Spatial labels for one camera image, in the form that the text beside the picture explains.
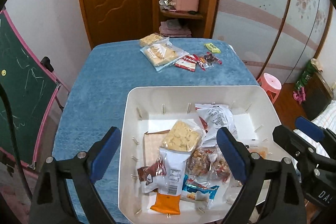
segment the blue tablecloth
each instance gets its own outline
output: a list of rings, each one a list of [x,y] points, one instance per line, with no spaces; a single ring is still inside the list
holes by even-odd
[[[138,86],[178,85],[257,85],[243,62],[222,41],[202,38],[172,38],[170,41],[191,54],[204,55],[204,43],[213,42],[221,54],[222,65],[207,71],[190,72],[175,66],[156,72],[140,51],[138,41],[124,41],[95,47],[71,90],[61,117],[53,156],[56,160],[74,157],[99,141],[111,126],[122,128],[126,98]],[[130,223],[118,209],[119,150],[102,180],[95,187],[116,222]],[[78,219],[88,223],[72,181],[69,192]]]

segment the chalkboard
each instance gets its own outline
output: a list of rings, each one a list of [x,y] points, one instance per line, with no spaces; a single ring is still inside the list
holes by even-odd
[[[5,13],[0,14],[0,82],[12,109],[21,160],[32,164],[39,128],[57,84],[30,56],[11,28]],[[2,100],[0,147],[13,154]]]

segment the corner shelf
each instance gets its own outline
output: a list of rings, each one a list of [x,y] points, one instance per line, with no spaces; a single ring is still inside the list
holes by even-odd
[[[191,15],[188,13],[172,12],[172,11],[164,10],[161,6],[160,6],[160,11],[166,17],[188,18],[188,19],[198,19],[198,20],[203,19],[203,16],[201,14]]]

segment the white storage box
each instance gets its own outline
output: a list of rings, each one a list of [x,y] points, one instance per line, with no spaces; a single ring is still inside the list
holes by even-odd
[[[227,104],[234,115],[239,140],[258,140],[268,148],[268,159],[281,160],[288,153],[273,142],[273,129],[280,125],[266,92],[259,86],[162,86],[139,87],[127,97],[119,162],[118,207],[135,224],[208,223],[225,217],[230,209],[223,198],[226,187],[220,186],[213,205],[205,213],[194,203],[180,201],[180,215],[157,213],[149,208],[156,193],[142,194],[137,169],[144,166],[142,139],[147,131],[171,129],[178,119],[199,122],[195,103]],[[259,201],[266,198],[263,189]]]

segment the metal screw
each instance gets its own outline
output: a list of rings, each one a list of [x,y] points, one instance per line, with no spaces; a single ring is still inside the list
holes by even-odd
[[[53,162],[53,160],[54,160],[53,157],[48,157],[48,158],[46,158],[45,162],[49,164],[49,163]]]
[[[255,160],[260,159],[260,155],[256,152],[251,153],[251,157],[252,157],[252,159],[255,159]]]
[[[283,161],[284,161],[286,164],[291,164],[291,163],[292,163],[291,159],[290,159],[290,158],[287,158],[287,157],[285,157],[285,158],[283,159]]]
[[[79,152],[77,154],[77,157],[80,158],[80,159],[85,158],[86,157],[86,152],[84,152],[84,151]]]

